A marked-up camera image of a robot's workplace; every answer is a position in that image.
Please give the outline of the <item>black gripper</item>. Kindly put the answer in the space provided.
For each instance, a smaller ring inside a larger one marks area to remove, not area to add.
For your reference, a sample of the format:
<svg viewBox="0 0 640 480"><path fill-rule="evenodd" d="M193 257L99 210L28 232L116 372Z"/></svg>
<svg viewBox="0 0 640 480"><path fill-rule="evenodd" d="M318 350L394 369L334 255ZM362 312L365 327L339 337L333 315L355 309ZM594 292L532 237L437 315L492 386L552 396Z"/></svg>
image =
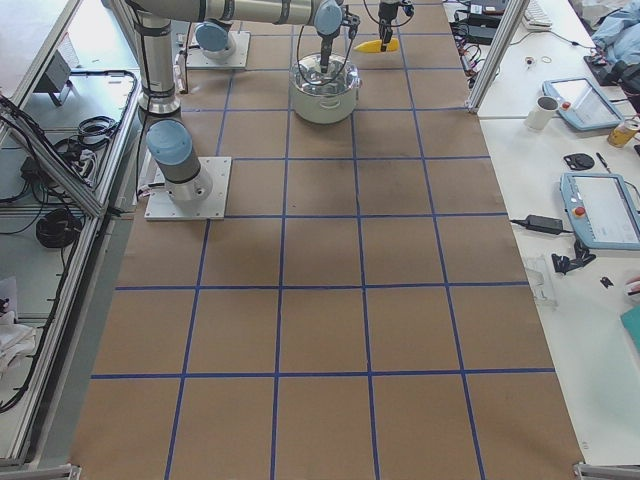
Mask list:
<svg viewBox="0 0 640 480"><path fill-rule="evenodd" d="M319 36L321 38L321 49L320 49L320 72L322 74L326 74L329 69L330 58L333 49L333 41L339 36L341 33L340 29L336 29L334 32L329 34L323 34L319 32ZM353 39L357 35L356 29L348 30L348 38L353 41Z"/></svg>
<svg viewBox="0 0 640 480"><path fill-rule="evenodd" d="M380 16L378 18L378 32L381 41L380 51L386 52L393 36L393 21L394 17Z"/></svg>

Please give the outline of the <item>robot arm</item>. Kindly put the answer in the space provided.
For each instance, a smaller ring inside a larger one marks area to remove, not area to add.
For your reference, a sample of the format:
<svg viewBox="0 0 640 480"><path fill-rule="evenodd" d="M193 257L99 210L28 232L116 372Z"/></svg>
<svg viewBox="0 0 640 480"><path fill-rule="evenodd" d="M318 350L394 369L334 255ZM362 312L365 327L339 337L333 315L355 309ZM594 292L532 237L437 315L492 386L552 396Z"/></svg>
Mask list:
<svg viewBox="0 0 640 480"><path fill-rule="evenodd" d="M346 29L357 34L360 19L342 1L111 1L122 18L120 27L133 44L142 68L142 141L154 122L180 116L171 53L171 22L184 21L195 28L201 50L221 53L231 45L235 20L274 25L311 26L321 39L313 67L296 59L294 72L312 93L324 93L338 84L347 61L333 67L333 42Z"/></svg>
<svg viewBox="0 0 640 480"><path fill-rule="evenodd" d="M402 10L406 16L404 22L397 23L398 12ZM381 42L380 51L386 52L391 46L394 29L409 23L414 16L415 9L411 1L380 1L377 10L377 24L379 39Z"/></svg>

